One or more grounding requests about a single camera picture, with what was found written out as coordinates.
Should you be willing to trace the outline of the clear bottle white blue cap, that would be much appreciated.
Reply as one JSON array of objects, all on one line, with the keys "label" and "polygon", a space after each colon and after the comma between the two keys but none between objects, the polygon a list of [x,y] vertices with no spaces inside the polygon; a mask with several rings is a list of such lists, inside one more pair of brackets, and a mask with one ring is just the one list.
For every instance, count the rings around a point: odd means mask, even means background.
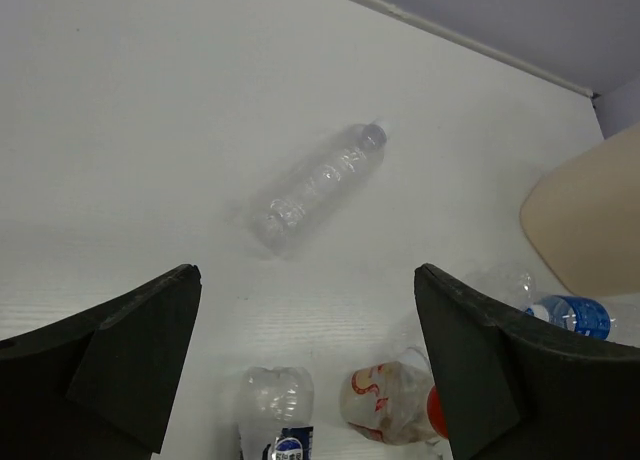
[{"label": "clear bottle white blue cap", "polygon": [[303,367],[252,367],[240,384],[236,422],[242,459],[312,455],[315,390]]}]

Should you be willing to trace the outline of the blue label plastic bottle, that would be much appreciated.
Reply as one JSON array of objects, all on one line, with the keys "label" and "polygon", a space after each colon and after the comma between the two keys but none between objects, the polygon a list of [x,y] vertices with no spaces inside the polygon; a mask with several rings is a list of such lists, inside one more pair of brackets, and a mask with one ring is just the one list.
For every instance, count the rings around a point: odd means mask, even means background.
[{"label": "blue label plastic bottle", "polygon": [[556,327],[622,345],[639,345],[639,308],[613,299],[547,293],[518,264],[473,271],[463,282],[480,293]]}]

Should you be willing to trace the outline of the clear unlabelled plastic bottle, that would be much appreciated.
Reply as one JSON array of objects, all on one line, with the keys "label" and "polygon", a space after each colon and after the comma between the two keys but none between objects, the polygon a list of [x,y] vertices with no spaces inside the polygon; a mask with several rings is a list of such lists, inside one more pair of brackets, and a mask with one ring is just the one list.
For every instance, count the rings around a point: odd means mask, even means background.
[{"label": "clear unlabelled plastic bottle", "polygon": [[383,120],[338,131],[263,186],[247,226],[275,255],[286,255],[342,208],[382,164],[390,138]]}]

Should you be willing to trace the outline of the red label plastic bottle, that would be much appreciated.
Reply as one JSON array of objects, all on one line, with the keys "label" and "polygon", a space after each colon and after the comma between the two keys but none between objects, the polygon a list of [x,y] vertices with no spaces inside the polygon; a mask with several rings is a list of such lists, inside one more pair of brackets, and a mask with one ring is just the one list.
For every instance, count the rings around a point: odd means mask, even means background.
[{"label": "red label plastic bottle", "polygon": [[429,359],[417,347],[351,373],[341,389],[340,414],[365,438],[388,445],[449,437]]}]

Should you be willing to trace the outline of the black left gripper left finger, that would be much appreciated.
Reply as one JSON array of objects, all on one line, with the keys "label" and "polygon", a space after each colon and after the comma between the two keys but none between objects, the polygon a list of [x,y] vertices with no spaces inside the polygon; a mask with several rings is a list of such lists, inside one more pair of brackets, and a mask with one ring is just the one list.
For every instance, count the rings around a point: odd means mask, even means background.
[{"label": "black left gripper left finger", "polygon": [[184,264],[2,340],[2,453],[160,453],[201,291]]}]

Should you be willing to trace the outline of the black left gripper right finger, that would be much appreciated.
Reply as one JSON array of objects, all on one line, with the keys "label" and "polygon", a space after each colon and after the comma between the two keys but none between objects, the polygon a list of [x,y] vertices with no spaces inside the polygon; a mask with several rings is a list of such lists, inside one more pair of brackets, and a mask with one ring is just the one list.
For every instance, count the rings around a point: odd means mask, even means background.
[{"label": "black left gripper right finger", "polygon": [[414,294],[454,458],[638,458],[637,348],[552,326],[431,264]]}]

